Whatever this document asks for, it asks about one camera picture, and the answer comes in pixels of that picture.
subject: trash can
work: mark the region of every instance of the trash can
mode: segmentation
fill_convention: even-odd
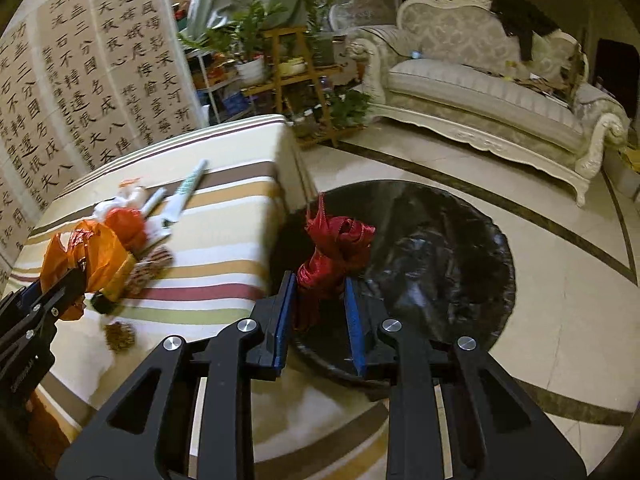
[[[402,180],[332,189],[324,203],[328,215],[376,228],[369,264],[357,279],[391,315],[416,324],[426,338],[452,342],[468,335],[491,348],[515,302],[513,258],[491,218],[445,190]],[[272,294],[284,272],[297,270],[314,252],[305,213],[290,214],[279,231],[270,258]],[[291,344],[334,381],[369,392],[388,388],[357,376],[341,298],[323,300],[319,324],[294,332]]]

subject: white box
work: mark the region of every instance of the white box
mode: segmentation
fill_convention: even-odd
[[[605,150],[603,166],[607,176],[622,195],[631,200],[637,197],[640,190],[640,174],[628,166],[618,150]]]

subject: sofa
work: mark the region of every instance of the sofa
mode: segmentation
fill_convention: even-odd
[[[347,51],[366,64],[371,117],[529,164],[573,186],[583,206],[604,146],[625,144],[630,121],[613,97],[586,83],[586,57],[579,71],[572,66],[574,38],[534,34],[532,60],[522,62],[518,38],[505,34],[491,2],[407,0],[397,25],[351,28]],[[568,107],[514,82],[532,74],[568,84]]]

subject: silver screw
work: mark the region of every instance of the silver screw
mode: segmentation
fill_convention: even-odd
[[[397,319],[385,319],[382,322],[382,328],[384,328],[387,332],[397,332],[402,328],[402,323],[400,323]]]
[[[238,330],[240,332],[251,332],[251,330],[255,330],[258,324],[253,319],[241,319],[238,321]]]
[[[164,340],[162,346],[165,350],[171,352],[177,348],[180,348],[182,345],[182,339],[180,339],[177,335],[171,335],[167,339]]]
[[[476,340],[468,335],[463,335],[458,339],[458,346],[463,350],[474,350],[476,348]]]

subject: white flower pot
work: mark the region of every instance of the white flower pot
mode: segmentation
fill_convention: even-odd
[[[264,83],[264,56],[249,63],[238,64],[236,68],[245,85],[254,86]]]

